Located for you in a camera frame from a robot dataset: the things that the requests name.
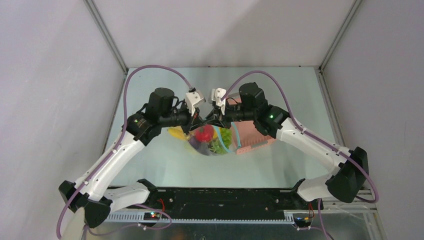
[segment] gray metal frame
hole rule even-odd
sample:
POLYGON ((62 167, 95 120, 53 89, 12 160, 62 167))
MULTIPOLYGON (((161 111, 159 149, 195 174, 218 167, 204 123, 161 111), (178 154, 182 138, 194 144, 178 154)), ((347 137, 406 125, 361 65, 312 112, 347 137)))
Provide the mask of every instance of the gray metal frame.
POLYGON ((359 7, 361 6, 363 0, 355 0, 350 7, 349 12, 347 13, 347 16, 344 18, 343 23, 340 26, 340 29, 338 30, 337 34, 335 35, 335 38, 333 42, 331 43, 330 48, 328 49, 327 53, 325 54, 324 59, 322 60, 321 64, 319 65, 319 68, 321 70, 325 69, 327 64, 329 63, 330 58, 333 55, 333 52, 335 51, 337 45, 339 44, 340 40, 342 39, 343 35, 346 33, 346 30, 348 29, 349 25, 351 24, 352 19, 355 17, 359 7))
POLYGON ((84 0, 85 6, 87 7, 88 11, 90 12, 95 24, 98 27, 98 30, 100 31, 101 35, 104 38, 104 41, 106 42, 107 46, 109 47, 110 51, 113 54, 113 57, 119 64, 120 68, 122 69, 124 74, 127 74, 128 67, 124 62, 124 59, 118 50, 117 45, 115 44, 114 39, 112 38, 112 35, 110 34, 108 28, 106 27, 105 22, 103 21, 102 16, 100 15, 99 9, 96 7, 96 4, 93 0, 84 0))
MULTIPOLYGON (((337 112, 335 109, 335 106, 332 102, 331 95, 329 88, 326 84, 323 70, 326 68, 329 60, 331 59, 333 52, 337 48, 340 40, 342 39, 343 35, 346 33, 347 29, 349 28, 352 19, 356 15, 359 7, 361 6, 363 0, 355 0, 352 4, 346 18, 344 19, 342 25, 340 26, 340 29, 338 30, 333 42, 331 43, 330 48, 325 54, 324 59, 322 60, 321 64, 319 66, 315 66, 315 73, 318 80, 318 85, 321 89, 321 94, 324 99, 325 108, 327 110, 329 120, 331 123, 331 128, 333 131, 333 134, 335 136, 336 143, 345 146, 346 141, 343 137, 342 129, 340 126, 339 118, 337 117, 337 112)), ((96 4, 94 3, 94 0, 84 0, 84 3, 90 12, 95 24, 97 25, 100 33, 102 34, 106 44, 108 45, 111 53, 113 54, 113 57, 116 59, 117 63, 119 64, 120 68, 122 69, 124 73, 124 80, 122 81, 122 86, 124 86, 126 75, 128 73, 128 67, 125 64, 125 61, 116 46, 111 34, 108 31, 108 28, 106 27, 105 22, 102 19, 101 14, 99 13, 98 8, 96 7, 96 4)), ((121 98, 121 95, 118 96, 115 109, 114 109, 114 115, 115 117, 116 110, 118 108, 119 100, 121 98)), ((362 197, 372 197, 372 192, 370 190, 361 190, 359 192, 359 195, 362 197)), ((340 213, 349 213, 349 214, 363 214, 363 218, 366 222, 366 227, 369 234, 370 240, 386 240, 387 236, 384 232, 382 222, 380 220, 380 217, 377 212, 376 205, 373 203, 366 203, 362 201, 354 201, 353 203, 346 204, 343 202, 338 201, 335 198, 329 198, 323 200, 324 210, 321 211, 323 214, 340 214, 340 213)), ((286 210, 285 211, 289 216, 293 216, 293 214, 304 214, 308 211, 306 210, 286 210)), ((114 221, 114 219, 119 219, 120 216, 124 218, 124 215, 128 215, 129 213, 137 214, 137 210, 125 210, 116 212, 113 217, 111 217, 108 222, 122 222, 122 221, 114 221)))

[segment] white wall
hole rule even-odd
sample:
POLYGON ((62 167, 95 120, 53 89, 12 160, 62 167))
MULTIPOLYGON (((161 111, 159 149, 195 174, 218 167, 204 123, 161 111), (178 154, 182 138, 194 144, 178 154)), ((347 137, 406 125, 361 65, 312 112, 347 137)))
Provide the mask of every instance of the white wall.
POLYGON ((368 151, 389 240, 423 239, 424 1, 364 1, 328 67, 350 147, 368 151))
POLYGON ((123 74, 81 0, 0 1, 0 32, 0 239, 53 240, 59 184, 100 156, 123 74))
POLYGON ((314 66, 354 0, 97 0, 126 64, 314 66))

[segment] red wire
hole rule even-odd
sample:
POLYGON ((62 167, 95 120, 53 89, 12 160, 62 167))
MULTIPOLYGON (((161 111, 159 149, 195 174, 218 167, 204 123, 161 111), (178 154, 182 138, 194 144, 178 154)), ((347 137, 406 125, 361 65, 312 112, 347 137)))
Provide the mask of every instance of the red wire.
POLYGON ((165 212, 165 203, 162 200, 162 198, 159 198, 159 200, 157 200, 158 202, 160 202, 162 204, 162 212, 165 212))
POLYGON ((311 218, 314 218, 315 217, 315 212, 314 212, 314 208, 312 207, 312 204, 311 203, 309 203, 309 216, 311 215, 311 211, 312 211, 312 213, 313 213, 313 215, 311 216, 311 218))

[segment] green grapes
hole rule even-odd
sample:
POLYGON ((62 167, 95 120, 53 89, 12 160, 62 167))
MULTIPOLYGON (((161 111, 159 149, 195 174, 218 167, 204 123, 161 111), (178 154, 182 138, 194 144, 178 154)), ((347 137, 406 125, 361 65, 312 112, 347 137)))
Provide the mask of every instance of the green grapes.
MULTIPOLYGON (((232 132, 230 129, 227 128, 220 128, 219 132, 221 133, 221 137, 222 137, 222 142, 224 143, 225 147, 228 149, 231 145, 232 142, 232 132)), ((209 144, 209 150, 212 153, 215 154, 226 154, 227 151, 225 150, 225 148, 221 145, 221 142, 218 138, 212 140, 212 142, 209 144)))

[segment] purple eggplant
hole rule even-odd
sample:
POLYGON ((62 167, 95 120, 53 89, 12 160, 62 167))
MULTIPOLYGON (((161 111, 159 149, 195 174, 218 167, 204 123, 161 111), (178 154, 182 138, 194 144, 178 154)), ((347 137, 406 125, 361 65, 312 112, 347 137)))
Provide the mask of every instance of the purple eggplant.
POLYGON ((188 142, 196 150, 198 150, 201 147, 201 145, 202 145, 202 143, 200 141, 198 141, 194 136, 190 137, 190 139, 188 140, 188 142))

